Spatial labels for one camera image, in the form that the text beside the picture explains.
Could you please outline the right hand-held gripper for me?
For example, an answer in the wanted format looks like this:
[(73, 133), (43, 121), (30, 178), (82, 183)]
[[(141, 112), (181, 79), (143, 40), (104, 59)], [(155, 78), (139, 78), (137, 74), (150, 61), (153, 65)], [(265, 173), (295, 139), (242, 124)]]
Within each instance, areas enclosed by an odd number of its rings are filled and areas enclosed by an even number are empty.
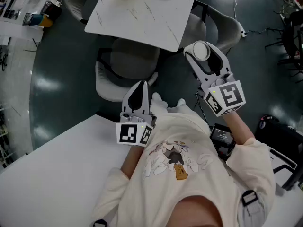
[(246, 100), (240, 81), (235, 80), (230, 72), (230, 64), (225, 54), (213, 44), (206, 44), (210, 48), (206, 61), (198, 61), (193, 56), (193, 45), (185, 47), (183, 54), (201, 83), (203, 100), (219, 117), (238, 110), (246, 104)]

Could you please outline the plain white table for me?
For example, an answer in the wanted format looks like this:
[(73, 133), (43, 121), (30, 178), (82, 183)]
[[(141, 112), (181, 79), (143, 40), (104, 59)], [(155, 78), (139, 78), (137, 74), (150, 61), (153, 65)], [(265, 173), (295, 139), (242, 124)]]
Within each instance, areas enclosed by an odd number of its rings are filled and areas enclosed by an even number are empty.
[(0, 173), (0, 227), (89, 227), (108, 172), (129, 148), (94, 115)]

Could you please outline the small white cup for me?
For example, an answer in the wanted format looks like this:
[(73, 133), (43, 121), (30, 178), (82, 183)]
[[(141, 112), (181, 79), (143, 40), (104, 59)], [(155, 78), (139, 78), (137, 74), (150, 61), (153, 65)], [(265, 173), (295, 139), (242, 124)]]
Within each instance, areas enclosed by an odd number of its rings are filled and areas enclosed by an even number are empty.
[(196, 41), (192, 48), (192, 54), (198, 61), (206, 61), (210, 57), (210, 47), (205, 41)]

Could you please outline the black recorder box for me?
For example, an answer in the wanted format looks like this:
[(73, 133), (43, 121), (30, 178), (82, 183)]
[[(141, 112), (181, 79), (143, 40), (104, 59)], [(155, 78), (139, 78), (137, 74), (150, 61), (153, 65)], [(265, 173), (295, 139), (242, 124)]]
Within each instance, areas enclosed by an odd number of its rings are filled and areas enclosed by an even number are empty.
[(210, 139), (218, 153), (219, 158), (223, 161), (227, 161), (236, 144), (230, 128), (215, 123), (212, 127)]

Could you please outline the cream printed sweatshirt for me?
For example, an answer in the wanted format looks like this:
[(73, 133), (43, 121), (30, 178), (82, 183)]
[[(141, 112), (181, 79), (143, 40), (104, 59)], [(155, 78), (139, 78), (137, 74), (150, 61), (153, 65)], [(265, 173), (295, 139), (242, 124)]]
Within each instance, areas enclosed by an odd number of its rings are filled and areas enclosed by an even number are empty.
[[(121, 168), (110, 170), (93, 210), (91, 225), (108, 227), (173, 227), (176, 204), (202, 196), (218, 209), (223, 227), (262, 227), (272, 208), (276, 182), (268, 146), (255, 138), (236, 144), (223, 162), (205, 123), (181, 117), (157, 119), (149, 143), (131, 179)], [(264, 212), (249, 216), (241, 196), (254, 190)]]

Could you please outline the white power strip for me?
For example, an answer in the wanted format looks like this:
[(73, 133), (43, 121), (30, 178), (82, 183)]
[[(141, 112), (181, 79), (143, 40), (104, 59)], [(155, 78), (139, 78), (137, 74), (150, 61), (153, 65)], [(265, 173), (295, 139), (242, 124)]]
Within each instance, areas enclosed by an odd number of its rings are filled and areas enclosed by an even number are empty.
[(244, 30), (244, 28), (243, 28), (243, 26), (241, 25), (240, 22), (238, 22), (238, 24), (239, 24), (239, 27), (241, 29), (241, 37), (245, 38), (247, 36), (248, 32)]

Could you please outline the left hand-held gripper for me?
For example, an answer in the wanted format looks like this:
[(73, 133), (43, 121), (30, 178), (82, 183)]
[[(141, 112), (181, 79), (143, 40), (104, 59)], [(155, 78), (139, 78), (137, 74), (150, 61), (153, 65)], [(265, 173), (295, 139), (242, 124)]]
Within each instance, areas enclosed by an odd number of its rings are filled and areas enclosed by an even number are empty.
[(151, 96), (150, 86), (144, 80), (137, 82), (125, 94), (120, 122), (116, 123), (118, 144), (147, 146), (157, 119), (153, 113), (150, 114)]

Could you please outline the white marble table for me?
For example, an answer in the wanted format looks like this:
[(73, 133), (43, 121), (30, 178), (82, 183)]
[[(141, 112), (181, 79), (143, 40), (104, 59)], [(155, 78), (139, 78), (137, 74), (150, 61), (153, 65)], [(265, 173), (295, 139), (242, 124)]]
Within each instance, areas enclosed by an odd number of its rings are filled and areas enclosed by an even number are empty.
[(84, 31), (179, 49), (194, 0), (99, 0)]

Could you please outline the large black bag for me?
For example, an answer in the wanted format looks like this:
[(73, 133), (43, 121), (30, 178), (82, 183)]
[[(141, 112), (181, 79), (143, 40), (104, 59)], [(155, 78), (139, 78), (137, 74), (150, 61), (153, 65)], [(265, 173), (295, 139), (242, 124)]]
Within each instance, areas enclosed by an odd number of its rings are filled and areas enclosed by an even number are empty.
[(282, 124), (274, 116), (261, 117), (255, 138), (297, 164), (303, 161), (303, 135), (288, 125)]

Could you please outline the blue and yellow bin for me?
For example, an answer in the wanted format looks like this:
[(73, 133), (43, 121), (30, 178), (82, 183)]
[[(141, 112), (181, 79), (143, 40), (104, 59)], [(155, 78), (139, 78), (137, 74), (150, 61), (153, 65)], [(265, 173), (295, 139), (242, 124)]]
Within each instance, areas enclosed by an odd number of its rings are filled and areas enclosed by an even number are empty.
[(49, 28), (53, 25), (53, 21), (47, 15), (44, 14), (26, 13), (22, 25), (41, 26)]

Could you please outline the small black bag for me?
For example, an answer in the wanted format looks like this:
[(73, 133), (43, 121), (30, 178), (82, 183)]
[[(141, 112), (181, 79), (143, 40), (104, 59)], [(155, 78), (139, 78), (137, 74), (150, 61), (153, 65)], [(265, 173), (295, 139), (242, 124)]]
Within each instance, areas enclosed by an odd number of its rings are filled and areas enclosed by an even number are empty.
[(53, 22), (61, 15), (62, 9), (60, 6), (47, 1), (41, 11), (41, 14), (47, 15)]

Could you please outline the black metal chairs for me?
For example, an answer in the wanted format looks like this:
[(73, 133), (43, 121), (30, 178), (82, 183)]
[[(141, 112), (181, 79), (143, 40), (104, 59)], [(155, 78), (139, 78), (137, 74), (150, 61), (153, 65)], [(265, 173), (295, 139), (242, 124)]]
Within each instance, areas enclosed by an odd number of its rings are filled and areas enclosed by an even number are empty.
[(292, 77), (299, 74), (303, 75), (303, 9), (292, 12), (288, 17), (280, 15), (283, 29), (267, 28), (266, 30), (279, 32), (281, 37), (275, 43), (265, 46), (265, 48), (273, 45), (281, 45), (284, 47), (287, 59), (278, 61), (278, 65), (292, 64), (294, 68), (289, 71), (296, 71)]

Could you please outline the person's left forearm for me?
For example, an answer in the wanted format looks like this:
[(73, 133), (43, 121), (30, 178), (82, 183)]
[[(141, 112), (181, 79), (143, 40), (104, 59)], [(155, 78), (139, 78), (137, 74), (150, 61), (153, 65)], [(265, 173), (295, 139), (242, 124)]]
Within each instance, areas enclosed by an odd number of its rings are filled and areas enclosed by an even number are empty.
[(141, 146), (130, 147), (130, 150), (121, 166), (121, 171), (127, 176), (128, 179), (131, 179), (143, 152), (144, 152), (144, 147)]

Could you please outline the person's right forearm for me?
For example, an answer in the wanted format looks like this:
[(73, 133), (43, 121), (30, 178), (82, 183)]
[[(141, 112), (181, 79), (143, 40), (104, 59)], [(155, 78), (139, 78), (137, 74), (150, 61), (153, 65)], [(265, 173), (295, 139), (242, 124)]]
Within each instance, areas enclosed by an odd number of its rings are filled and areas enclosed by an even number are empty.
[(244, 145), (248, 139), (254, 138), (254, 135), (249, 127), (235, 111), (223, 115), (223, 119), (230, 128), (237, 144)]

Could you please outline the cream trousers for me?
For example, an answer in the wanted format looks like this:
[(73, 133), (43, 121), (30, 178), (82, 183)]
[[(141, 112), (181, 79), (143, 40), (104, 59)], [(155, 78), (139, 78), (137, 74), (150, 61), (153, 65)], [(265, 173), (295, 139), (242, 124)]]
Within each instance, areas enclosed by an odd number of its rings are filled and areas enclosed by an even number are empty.
[(175, 107), (168, 107), (168, 104), (165, 101), (152, 100), (151, 111), (159, 120), (162, 120), (165, 117), (181, 117), (196, 124), (205, 123), (205, 121), (196, 112), (191, 110), (186, 103), (182, 103)]

